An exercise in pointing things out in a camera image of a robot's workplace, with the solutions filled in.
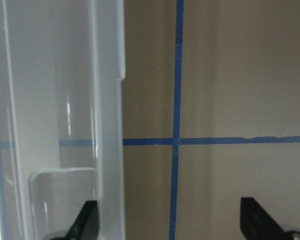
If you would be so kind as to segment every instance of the black object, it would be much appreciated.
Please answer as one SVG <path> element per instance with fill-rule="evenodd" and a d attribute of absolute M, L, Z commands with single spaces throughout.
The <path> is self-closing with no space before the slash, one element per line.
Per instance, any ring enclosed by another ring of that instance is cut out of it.
<path fill-rule="evenodd" d="M 285 232 L 253 197 L 242 197 L 240 228 L 247 240 L 300 240 L 299 231 Z"/>
<path fill-rule="evenodd" d="M 86 201 L 65 237 L 51 240 L 96 240 L 99 234 L 97 201 Z"/>

